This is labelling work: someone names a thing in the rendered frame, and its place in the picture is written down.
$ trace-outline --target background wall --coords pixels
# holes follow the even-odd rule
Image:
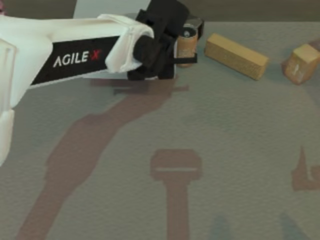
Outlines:
[[[185,3],[194,14],[207,21],[320,20],[318,0],[181,0],[181,2]],[[11,16],[37,19],[71,18],[76,6],[76,0],[4,0],[4,3]]]

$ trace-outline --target gray tabletop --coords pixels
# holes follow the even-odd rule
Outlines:
[[[176,81],[29,90],[0,168],[0,239],[169,240],[167,210],[169,221],[187,214],[186,196],[155,181],[154,163],[201,168],[188,185],[190,240],[318,240],[320,75],[296,86],[280,63],[319,29],[207,23],[199,63]],[[213,32],[270,57],[261,80],[204,57]]]

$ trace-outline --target agile-x logo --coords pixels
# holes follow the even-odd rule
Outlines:
[[[83,52],[73,52],[65,54],[64,56],[58,56],[53,64],[53,67],[62,67],[73,64],[86,63],[88,61],[97,61],[100,59],[101,49]]]

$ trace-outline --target red x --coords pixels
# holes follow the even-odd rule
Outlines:
[[[98,60],[99,54],[101,53],[101,49],[93,50],[93,53],[91,54],[91,60]]]

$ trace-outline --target white robotic arm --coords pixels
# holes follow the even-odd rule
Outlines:
[[[0,166],[11,145],[13,108],[32,83],[99,71],[128,72],[131,80],[157,76],[188,15],[175,0],[152,0],[136,20],[113,14],[51,20],[0,15]]]

